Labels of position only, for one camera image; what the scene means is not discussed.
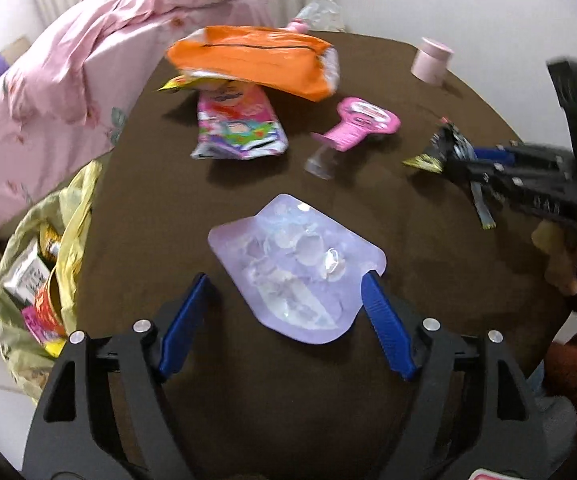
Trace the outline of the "person right hand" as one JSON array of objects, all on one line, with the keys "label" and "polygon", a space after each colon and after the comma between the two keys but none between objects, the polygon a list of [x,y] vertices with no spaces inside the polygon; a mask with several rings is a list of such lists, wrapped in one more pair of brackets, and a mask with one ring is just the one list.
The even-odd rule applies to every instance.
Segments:
[{"label": "person right hand", "polygon": [[542,220],[531,234],[532,243],[549,257],[546,281],[565,296],[577,294],[577,242],[573,249],[566,246],[565,231],[559,224]]}]

